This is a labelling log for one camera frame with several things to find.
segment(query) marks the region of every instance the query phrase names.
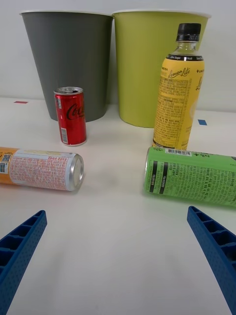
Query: lying can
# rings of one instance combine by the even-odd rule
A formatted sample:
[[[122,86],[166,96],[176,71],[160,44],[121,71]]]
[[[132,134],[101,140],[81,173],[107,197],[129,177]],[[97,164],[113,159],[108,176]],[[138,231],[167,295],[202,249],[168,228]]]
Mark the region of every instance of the lying can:
[[[60,138],[66,146],[86,142],[86,122],[83,89],[58,88],[54,91]]]
[[[76,190],[84,162],[76,153],[0,147],[0,184]]]
[[[149,148],[145,190],[236,206],[236,157]]]

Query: bottle neck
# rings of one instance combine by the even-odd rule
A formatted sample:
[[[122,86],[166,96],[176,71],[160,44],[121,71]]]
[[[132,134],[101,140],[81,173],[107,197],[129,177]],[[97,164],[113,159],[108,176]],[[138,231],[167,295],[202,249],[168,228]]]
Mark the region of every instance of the bottle neck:
[[[175,50],[175,53],[177,54],[183,54],[183,55],[191,55],[196,52],[196,45],[198,42],[196,41],[178,41],[178,47]]]

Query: cup rim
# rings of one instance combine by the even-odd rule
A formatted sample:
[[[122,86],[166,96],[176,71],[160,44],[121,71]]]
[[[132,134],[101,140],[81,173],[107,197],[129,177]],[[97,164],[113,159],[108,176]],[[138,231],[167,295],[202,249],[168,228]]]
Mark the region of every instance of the cup rim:
[[[205,18],[210,19],[211,14],[203,13],[203,12],[195,12],[195,11],[188,11],[188,10],[167,10],[167,9],[128,9],[128,10],[118,10],[112,13],[112,15],[116,13],[125,13],[125,12],[176,12],[176,13],[189,13],[194,15],[200,15]]]
[[[34,13],[34,12],[65,12],[65,13],[85,13],[85,14],[96,14],[96,15],[105,15],[112,17],[111,14],[99,13],[99,12],[89,12],[89,11],[67,11],[67,10],[23,10],[19,14],[22,15],[24,13]]]

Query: gray cup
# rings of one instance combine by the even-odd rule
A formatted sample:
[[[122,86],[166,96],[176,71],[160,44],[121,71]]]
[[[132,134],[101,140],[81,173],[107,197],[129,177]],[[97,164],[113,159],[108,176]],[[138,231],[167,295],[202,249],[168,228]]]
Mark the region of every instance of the gray cup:
[[[86,121],[106,112],[112,16],[66,11],[21,12],[49,115],[57,120],[54,90],[84,89]]]

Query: orange can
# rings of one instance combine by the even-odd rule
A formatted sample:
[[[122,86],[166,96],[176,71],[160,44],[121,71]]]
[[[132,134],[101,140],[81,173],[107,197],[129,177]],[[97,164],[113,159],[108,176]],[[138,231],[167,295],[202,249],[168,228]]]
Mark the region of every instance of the orange can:
[[[84,175],[76,153],[0,147],[0,184],[75,190]]]

